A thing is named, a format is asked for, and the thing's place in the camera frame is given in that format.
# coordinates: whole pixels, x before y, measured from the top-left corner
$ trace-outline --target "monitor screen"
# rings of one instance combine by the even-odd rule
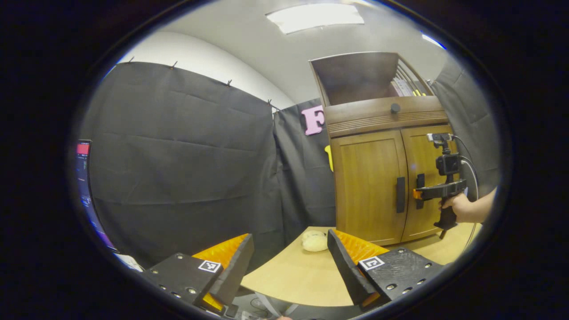
[[[75,162],[75,169],[77,174],[77,184],[79,186],[79,196],[81,197],[81,202],[83,207],[85,208],[85,212],[91,222],[91,225],[101,238],[101,240],[105,243],[107,247],[116,251],[117,249],[113,245],[113,243],[107,237],[103,227],[101,225],[101,221],[97,216],[97,212],[95,211],[95,207],[93,205],[93,199],[91,197],[91,190],[89,187],[89,152],[91,148],[91,141],[89,140],[79,140],[77,143],[77,152],[76,152],[76,162]]]

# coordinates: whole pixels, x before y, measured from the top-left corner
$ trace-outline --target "wooden table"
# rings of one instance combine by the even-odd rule
[[[328,233],[335,227],[308,227]],[[302,234],[274,258],[243,277],[241,285],[256,293],[310,306],[352,306],[344,280],[329,250],[308,252]]]

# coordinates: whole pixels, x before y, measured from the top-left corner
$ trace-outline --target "human hand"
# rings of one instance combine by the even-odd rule
[[[442,206],[439,207],[439,210],[452,207],[452,210],[456,215],[457,223],[475,222],[474,220],[477,220],[476,217],[474,217],[474,205],[470,200],[468,200],[464,193],[448,198],[444,203],[439,201],[439,206],[441,204]]]

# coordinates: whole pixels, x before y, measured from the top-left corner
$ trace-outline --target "white cable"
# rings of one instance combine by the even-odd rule
[[[463,165],[467,165],[470,168],[470,171],[472,172],[472,176],[474,177],[474,185],[476,187],[476,200],[478,200],[478,180],[476,179],[476,174],[474,173],[474,169],[472,168],[472,166],[470,165],[470,163],[468,163],[468,161],[465,160],[461,160],[460,161],[461,164]],[[476,223],[472,226],[472,231],[470,231],[470,236],[468,237],[468,240],[466,241],[466,245],[464,246],[463,252],[466,250],[466,248],[468,247],[468,244],[470,243],[470,241],[472,240],[472,236],[474,235],[474,231],[476,229]]]

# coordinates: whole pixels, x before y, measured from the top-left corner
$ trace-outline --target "cabinet knob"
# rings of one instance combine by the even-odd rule
[[[401,107],[398,104],[391,104],[391,113],[398,113],[399,111],[401,111]]]

